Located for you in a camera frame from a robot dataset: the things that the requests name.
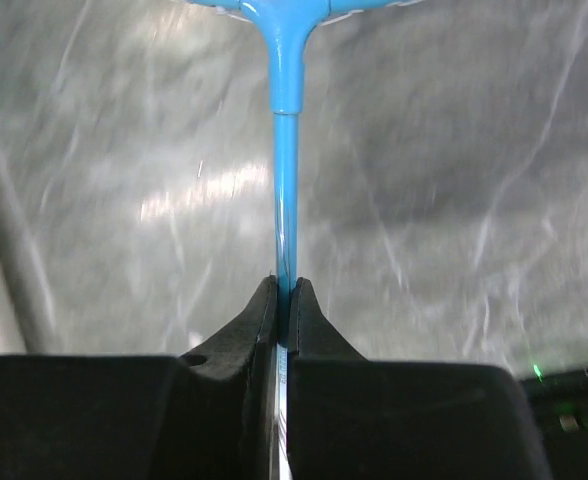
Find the badminton racket white grip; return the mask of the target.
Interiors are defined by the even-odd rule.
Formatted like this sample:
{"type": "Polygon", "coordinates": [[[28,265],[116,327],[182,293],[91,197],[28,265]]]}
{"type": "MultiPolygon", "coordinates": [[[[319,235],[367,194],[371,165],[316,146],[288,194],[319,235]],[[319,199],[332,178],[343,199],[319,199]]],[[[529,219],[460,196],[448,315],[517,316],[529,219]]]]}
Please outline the badminton racket white grip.
{"type": "Polygon", "coordinates": [[[287,456],[288,336],[297,281],[299,116],[304,98],[304,52],[312,31],[366,10],[406,6],[406,1],[199,0],[222,15],[252,23],[268,53],[270,108],[273,113],[273,186],[278,307],[271,479],[292,477],[287,456]]]}

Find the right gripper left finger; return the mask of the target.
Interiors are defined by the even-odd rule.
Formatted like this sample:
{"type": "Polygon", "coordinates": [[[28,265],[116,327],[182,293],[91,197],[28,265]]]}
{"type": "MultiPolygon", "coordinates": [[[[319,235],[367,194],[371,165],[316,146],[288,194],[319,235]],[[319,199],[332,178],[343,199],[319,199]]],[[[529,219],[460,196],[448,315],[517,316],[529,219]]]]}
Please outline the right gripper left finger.
{"type": "Polygon", "coordinates": [[[180,356],[0,355],[0,479],[264,477],[276,296],[180,356]]]}

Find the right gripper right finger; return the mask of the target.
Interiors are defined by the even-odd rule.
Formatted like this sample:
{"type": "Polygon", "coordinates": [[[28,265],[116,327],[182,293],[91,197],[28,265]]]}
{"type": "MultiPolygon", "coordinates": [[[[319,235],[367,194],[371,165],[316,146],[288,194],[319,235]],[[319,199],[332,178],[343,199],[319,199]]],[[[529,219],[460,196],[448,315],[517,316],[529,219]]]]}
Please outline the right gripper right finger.
{"type": "Polygon", "coordinates": [[[300,279],[290,310],[287,452],[296,479],[548,479],[526,395],[502,368],[372,361],[300,279]]]}

